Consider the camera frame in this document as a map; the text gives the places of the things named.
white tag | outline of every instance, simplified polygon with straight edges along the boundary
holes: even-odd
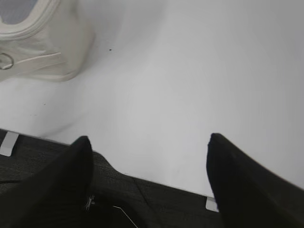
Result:
[[[215,201],[214,198],[207,197],[206,209],[212,210],[212,211],[215,211],[215,212],[218,212],[218,211],[219,211],[218,205],[217,205],[217,203],[216,203],[216,201]]]
[[[13,147],[16,143],[16,140],[18,138],[19,134],[14,132],[7,132],[5,135],[5,138],[2,142],[2,145],[0,147],[0,154],[4,156],[11,156]]]

floor mat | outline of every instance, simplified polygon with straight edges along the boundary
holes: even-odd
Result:
[[[0,143],[6,131],[0,130]],[[11,157],[0,155],[0,181],[23,180],[41,170],[66,145],[20,135]],[[129,204],[149,228],[222,228],[220,213],[206,210],[206,197],[117,172],[94,153],[96,193]],[[14,183],[0,184],[0,194]]]

white bag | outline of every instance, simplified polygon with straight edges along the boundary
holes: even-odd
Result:
[[[78,0],[0,0],[0,81],[69,80],[93,37]]]

